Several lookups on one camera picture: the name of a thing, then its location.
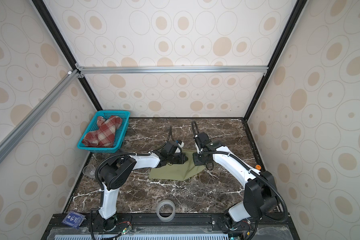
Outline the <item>olive green skirt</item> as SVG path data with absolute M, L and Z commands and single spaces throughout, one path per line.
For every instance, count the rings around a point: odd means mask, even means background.
M 178 165 L 166 165 L 160 168 L 151 169 L 149 179 L 154 180 L 174 180 L 174 181 L 185 181 L 200 172 L 202 172 L 205 166 L 196 166 L 193 160 L 193 152 L 191 150 L 183 150 L 188 161 L 184 164 Z

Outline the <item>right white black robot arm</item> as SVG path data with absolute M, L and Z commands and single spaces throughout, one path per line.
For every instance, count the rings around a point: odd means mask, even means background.
M 195 141 L 194 158 L 203 164 L 217 163 L 224 167 L 244 187 L 243 201 L 229 208 L 223 218 L 224 225 L 236 228 L 245 219 L 255 221 L 268 218 L 282 223 L 288 219 L 288 208 L 278 192 L 274 176 L 246 164 L 220 141 Z

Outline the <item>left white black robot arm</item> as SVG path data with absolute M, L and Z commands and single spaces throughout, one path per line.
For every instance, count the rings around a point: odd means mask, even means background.
M 189 158 L 183 152 L 162 155 L 154 151 L 144 154 L 121 152 L 101 162 L 96 168 L 95 179 L 101 188 L 98 213 L 103 219 L 104 228 L 108 231 L 111 229 L 109 221 L 116 217 L 120 188 L 133 170 L 160 168 L 167 164 L 182 165 L 188 160 Z

